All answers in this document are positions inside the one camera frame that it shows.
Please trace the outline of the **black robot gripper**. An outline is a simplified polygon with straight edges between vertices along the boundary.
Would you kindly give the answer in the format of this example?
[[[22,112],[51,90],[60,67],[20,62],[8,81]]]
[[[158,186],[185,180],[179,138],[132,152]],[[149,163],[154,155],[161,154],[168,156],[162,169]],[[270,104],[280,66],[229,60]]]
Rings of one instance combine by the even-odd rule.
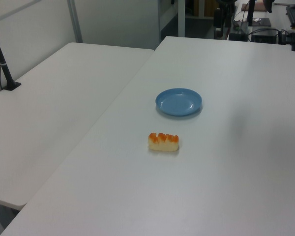
[[[237,0],[216,0],[220,7],[228,7],[234,5]],[[233,9],[228,7],[225,10],[225,27],[230,28],[232,24]],[[222,10],[220,8],[214,10],[213,17],[214,39],[220,39],[223,36]]]

